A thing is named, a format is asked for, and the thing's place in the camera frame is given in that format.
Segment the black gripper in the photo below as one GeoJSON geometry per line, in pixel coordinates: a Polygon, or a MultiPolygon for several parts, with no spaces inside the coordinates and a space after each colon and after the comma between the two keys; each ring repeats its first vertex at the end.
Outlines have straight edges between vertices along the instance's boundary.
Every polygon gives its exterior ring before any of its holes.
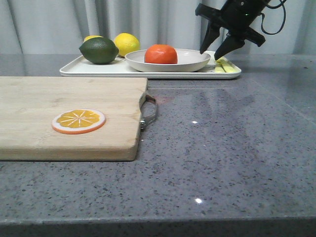
{"type": "Polygon", "coordinates": [[[203,54],[219,37],[221,28],[227,29],[229,36],[215,51],[215,60],[243,47],[244,40],[261,46],[265,38],[250,28],[250,24],[268,3],[268,0],[228,0],[220,10],[200,3],[195,9],[195,14],[208,20],[205,37],[199,48],[200,54],[203,54]]]}

